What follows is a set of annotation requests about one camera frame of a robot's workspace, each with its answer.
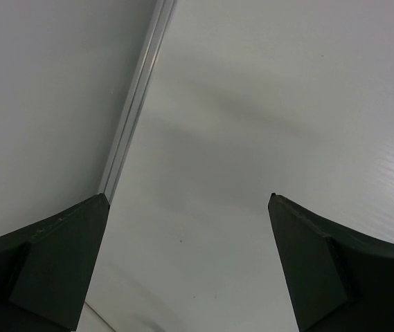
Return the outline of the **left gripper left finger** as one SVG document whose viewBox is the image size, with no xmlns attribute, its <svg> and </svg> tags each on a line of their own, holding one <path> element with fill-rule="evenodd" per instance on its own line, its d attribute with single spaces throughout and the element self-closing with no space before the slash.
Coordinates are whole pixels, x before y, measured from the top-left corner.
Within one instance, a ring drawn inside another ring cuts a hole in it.
<svg viewBox="0 0 394 332">
<path fill-rule="evenodd" d="M 0 236 L 0 331 L 75 331 L 109 215 L 104 194 Z"/>
</svg>

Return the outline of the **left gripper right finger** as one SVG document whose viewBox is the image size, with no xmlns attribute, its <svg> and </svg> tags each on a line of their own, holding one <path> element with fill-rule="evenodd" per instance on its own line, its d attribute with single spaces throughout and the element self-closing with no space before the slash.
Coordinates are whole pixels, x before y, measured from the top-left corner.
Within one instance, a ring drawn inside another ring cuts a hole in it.
<svg viewBox="0 0 394 332">
<path fill-rule="evenodd" d="M 394 331 L 394 244 L 272 194 L 268 211 L 299 331 Z"/>
</svg>

